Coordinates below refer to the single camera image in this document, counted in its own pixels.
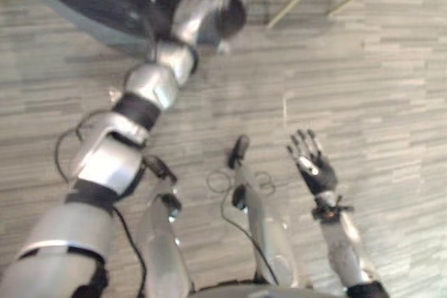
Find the silver metal segment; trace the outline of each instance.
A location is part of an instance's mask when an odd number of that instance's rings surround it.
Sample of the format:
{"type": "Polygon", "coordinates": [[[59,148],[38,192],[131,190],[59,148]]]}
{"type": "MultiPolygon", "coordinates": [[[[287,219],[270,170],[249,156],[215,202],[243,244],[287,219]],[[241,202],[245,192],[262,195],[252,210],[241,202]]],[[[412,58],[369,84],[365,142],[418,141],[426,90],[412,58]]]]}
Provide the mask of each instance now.
{"type": "Polygon", "coordinates": [[[78,254],[45,254],[24,258],[3,273],[2,298],[70,298],[88,285],[96,261],[78,254]]]}
{"type": "Polygon", "coordinates": [[[94,251],[104,260],[112,247],[112,218],[97,207],[72,202],[47,211],[34,226],[17,255],[36,248],[77,247],[94,251]]]}
{"type": "Polygon", "coordinates": [[[179,95],[174,70],[168,66],[144,63],[133,69],[124,88],[155,104],[160,111],[171,107],[179,95]]]}
{"type": "Polygon", "coordinates": [[[141,165],[142,154],[139,150],[107,136],[87,155],[78,178],[122,195],[135,179],[141,165]]]}
{"type": "MultiPolygon", "coordinates": [[[[251,236],[258,243],[280,285],[291,288],[309,287],[311,282],[302,264],[297,262],[280,215],[256,191],[258,181],[244,164],[237,163],[235,185],[245,185],[251,236]]],[[[256,271],[268,283],[275,281],[258,251],[254,250],[256,271]]]]}
{"type": "Polygon", "coordinates": [[[68,176],[74,179],[85,166],[89,155],[94,153],[101,146],[102,141],[111,133],[118,133],[129,139],[136,145],[143,145],[149,137],[146,128],[136,124],[124,115],[116,112],[105,113],[90,131],[87,139],[81,144],[77,154],[70,164],[68,176]]]}
{"type": "Polygon", "coordinates": [[[185,298],[193,289],[168,216],[168,208],[155,197],[138,228],[136,244],[147,266],[147,298],[185,298]]]}
{"type": "MultiPolygon", "coordinates": [[[[337,195],[332,191],[326,191],[317,197],[324,199],[330,206],[337,202],[337,195]]],[[[320,227],[328,246],[330,266],[345,287],[379,280],[379,275],[365,252],[360,233],[346,212],[340,214],[339,222],[321,222],[320,227]]]]}
{"type": "Polygon", "coordinates": [[[179,87],[186,84],[196,62],[190,47],[166,40],[156,44],[156,61],[172,69],[179,87]]]}

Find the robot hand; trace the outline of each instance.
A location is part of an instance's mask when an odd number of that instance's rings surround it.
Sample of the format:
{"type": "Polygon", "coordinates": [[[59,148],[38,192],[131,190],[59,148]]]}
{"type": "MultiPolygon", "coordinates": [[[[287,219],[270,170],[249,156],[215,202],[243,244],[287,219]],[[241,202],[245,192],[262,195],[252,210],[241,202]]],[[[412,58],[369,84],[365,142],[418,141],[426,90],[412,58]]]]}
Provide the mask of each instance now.
{"type": "Polygon", "coordinates": [[[298,130],[291,139],[293,146],[287,146],[288,152],[312,194],[334,191],[338,184],[337,176],[315,133],[310,129],[306,133],[298,130]]]}
{"type": "Polygon", "coordinates": [[[230,0],[181,0],[174,15],[173,35],[196,45],[203,22],[224,10],[230,0]]]}

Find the gray laminate floor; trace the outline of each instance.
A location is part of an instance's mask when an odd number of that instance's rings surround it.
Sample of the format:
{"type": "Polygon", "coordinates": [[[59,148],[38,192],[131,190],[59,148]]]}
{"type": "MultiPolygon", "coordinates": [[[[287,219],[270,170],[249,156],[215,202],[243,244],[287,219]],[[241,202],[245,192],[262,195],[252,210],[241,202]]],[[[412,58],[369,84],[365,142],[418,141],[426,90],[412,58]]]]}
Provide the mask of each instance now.
{"type": "MultiPolygon", "coordinates": [[[[203,59],[150,151],[179,177],[175,224],[198,287],[254,271],[249,242],[219,217],[205,178],[240,133],[248,161],[273,176],[272,201],[317,289],[342,295],[310,216],[312,198],[284,143],[298,127],[320,135],[353,204],[368,250],[394,298],[447,297],[447,0],[304,0],[274,31],[261,26],[286,0],[254,0],[229,55],[203,59]]],[[[55,138],[110,93],[138,60],[96,42],[38,0],[0,0],[0,271],[66,187],[55,138]]],[[[73,153],[75,143],[64,149],[73,153]]],[[[134,229],[153,179],[123,201],[134,229]]],[[[134,297],[139,267],[116,223],[106,297],[134,297]]]]}

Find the robot finger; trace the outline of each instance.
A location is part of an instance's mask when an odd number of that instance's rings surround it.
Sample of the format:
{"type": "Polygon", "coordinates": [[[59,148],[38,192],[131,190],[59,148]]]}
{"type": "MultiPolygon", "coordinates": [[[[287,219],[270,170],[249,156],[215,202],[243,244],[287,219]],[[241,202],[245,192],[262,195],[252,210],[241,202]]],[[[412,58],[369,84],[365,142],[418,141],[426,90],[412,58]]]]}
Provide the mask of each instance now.
{"type": "Polygon", "coordinates": [[[314,148],[316,156],[320,158],[323,155],[323,146],[316,138],[315,132],[312,129],[308,129],[307,134],[309,135],[309,139],[314,148]]]}
{"type": "Polygon", "coordinates": [[[301,139],[302,147],[304,148],[304,150],[306,152],[305,156],[307,158],[310,158],[311,160],[313,160],[314,159],[314,152],[312,151],[312,148],[309,146],[309,143],[308,143],[309,141],[306,138],[307,137],[306,133],[303,130],[298,129],[297,134],[298,134],[297,137],[299,139],[301,139]]]}
{"type": "Polygon", "coordinates": [[[302,143],[301,137],[297,136],[296,134],[292,134],[291,139],[292,139],[293,144],[295,145],[298,155],[306,156],[307,152],[305,151],[305,146],[302,143]]]}

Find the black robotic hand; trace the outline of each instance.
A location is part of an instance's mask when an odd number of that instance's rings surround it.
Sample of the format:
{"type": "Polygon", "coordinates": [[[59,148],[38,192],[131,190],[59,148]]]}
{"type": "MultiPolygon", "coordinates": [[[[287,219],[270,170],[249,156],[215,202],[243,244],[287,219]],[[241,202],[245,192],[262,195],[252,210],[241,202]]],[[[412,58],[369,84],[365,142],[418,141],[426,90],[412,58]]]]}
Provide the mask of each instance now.
{"type": "Polygon", "coordinates": [[[323,148],[312,130],[305,133],[298,130],[291,135],[293,145],[287,149],[294,160],[302,178],[313,195],[324,191],[334,191],[338,180],[328,158],[323,154],[323,148]]]}

